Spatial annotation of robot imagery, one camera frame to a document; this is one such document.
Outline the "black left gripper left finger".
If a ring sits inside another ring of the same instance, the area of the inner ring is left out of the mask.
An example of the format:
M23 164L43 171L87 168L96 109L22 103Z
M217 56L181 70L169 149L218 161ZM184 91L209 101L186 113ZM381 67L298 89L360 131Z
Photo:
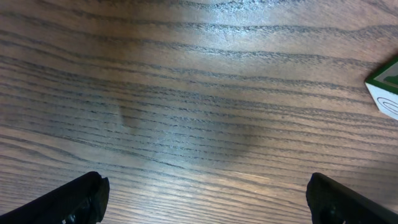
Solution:
M91 171L1 215L4 224L96 224L102 222L109 199L109 180Z

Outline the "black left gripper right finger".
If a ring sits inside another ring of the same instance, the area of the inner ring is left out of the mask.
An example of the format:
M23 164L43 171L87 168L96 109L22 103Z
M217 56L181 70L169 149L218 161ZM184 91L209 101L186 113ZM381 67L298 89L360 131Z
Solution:
M397 224L397 214L319 173L307 184L313 224Z

